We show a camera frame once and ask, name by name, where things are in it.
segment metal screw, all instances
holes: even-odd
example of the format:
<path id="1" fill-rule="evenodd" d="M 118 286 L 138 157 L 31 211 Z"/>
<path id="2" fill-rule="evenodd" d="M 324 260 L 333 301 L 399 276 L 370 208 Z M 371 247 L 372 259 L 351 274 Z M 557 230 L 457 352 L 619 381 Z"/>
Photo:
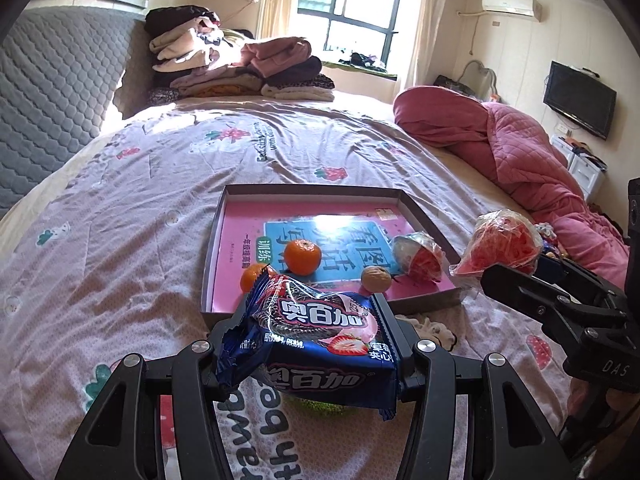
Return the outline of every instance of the metal screw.
<path id="1" fill-rule="evenodd" d="M 204 341 L 202 339 L 200 341 L 196 341 L 194 344 L 191 345 L 191 350 L 196 352 L 196 354 L 202 354 L 203 352 L 206 352 L 207 350 L 209 350 L 209 348 L 211 348 L 211 345 L 209 344 L 209 342 Z"/>
<path id="2" fill-rule="evenodd" d="M 122 362 L 127 368 L 132 368 L 139 364 L 140 356 L 138 354 L 129 354 L 122 360 Z"/>
<path id="3" fill-rule="evenodd" d="M 429 339 L 422 339 L 418 341 L 418 350 L 422 352 L 433 352 L 436 349 L 436 343 Z"/>
<path id="4" fill-rule="evenodd" d="M 502 354 L 489 354 L 489 362 L 494 366 L 503 366 L 507 359 Z"/>

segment air conditioner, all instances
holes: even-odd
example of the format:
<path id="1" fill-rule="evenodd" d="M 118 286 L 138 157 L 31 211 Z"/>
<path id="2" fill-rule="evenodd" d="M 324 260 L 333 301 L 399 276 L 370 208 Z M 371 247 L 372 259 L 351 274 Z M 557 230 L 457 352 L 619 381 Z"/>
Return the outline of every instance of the air conditioner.
<path id="1" fill-rule="evenodd" d="M 542 18 L 542 6 L 536 0 L 482 0 L 482 10 L 537 22 Z"/>

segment mandarin orange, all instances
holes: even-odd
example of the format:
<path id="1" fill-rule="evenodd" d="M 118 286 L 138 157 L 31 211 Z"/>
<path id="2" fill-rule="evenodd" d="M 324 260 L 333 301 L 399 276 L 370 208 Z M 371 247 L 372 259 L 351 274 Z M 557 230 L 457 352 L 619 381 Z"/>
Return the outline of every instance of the mandarin orange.
<path id="1" fill-rule="evenodd" d="M 240 277 L 240 288 L 242 289 L 242 292 L 247 294 L 251 290 L 252 286 L 254 286 L 255 280 L 260 276 L 264 267 L 268 267 L 267 272 L 269 273 L 269 276 L 273 277 L 277 274 L 275 269 L 267 264 L 251 264 L 244 270 Z"/>
<path id="2" fill-rule="evenodd" d="M 284 248 L 284 263 L 299 276 L 313 273 L 322 261 L 322 251 L 309 240 L 292 240 Z"/>

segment red candy in plastic bag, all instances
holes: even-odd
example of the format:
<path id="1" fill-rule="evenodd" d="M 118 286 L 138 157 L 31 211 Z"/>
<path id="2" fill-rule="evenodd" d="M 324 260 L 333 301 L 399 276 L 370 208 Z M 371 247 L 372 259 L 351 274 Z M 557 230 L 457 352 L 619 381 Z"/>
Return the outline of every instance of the red candy in plastic bag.
<path id="1" fill-rule="evenodd" d="M 402 272 L 417 282 L 439 282 L 444 253 L 426 232 L 397 236 L 391 242 L 394 258 Z"/>
<path id="2" fill-rule="evenodd" d="M 451 274 L 480 276 L 493 264 L 532 274 L 542 248 L 542 237 L 521 214 L 509 209 L 487 213 L 478 217 L 471 241 Z"/>

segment window frame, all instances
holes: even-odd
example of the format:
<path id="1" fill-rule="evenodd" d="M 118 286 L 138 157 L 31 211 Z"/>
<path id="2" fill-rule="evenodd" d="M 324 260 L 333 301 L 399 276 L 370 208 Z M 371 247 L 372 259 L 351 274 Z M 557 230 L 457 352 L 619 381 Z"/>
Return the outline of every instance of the window frame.
<path id="1" fill-rule="evenodd" d="M 328 26 L 326 28 L 326 37 L 324 38 L 324 47 L 322 48 L 322 50 L 326 50 L 328 46 L 329 33 L 331 32 L 331 22 L 347 23 L 348 25 L 354 25 L 355 27 L 368 28 L 369 30 L 375 30 L 385 35 L 385 43 L 382 47 L 380 61 L 383 62 L 386 66 L 389 58 L 389 52 L 391 51 L 391 42 L 394 38 L 394 35 L 398 33 L 398 31 L 394 29 L 396 28 L 396 19 L 398 18 L 398 8 L 400 7 L 400 0 L 394 0 L 393 2 L 393 6 L 391 7 L 391 18 L 389 19 L 388 27 L 380 27 L 379 25 L 374 25 L 373 23 L 361 22 L 360 20 L 347 18 L 344 15 L 344 9 L 347 6 L 347 0 L 344 0 L 344 5 L 342 6 L 342 14 L 335 14 L 336 1 L 337 0 L 331 0 L 329 11 L 304 9 L 303 7 L 298 7 L 298 14 L 318 16 L 319 18 L 326 18 L 329 20 Z"/>

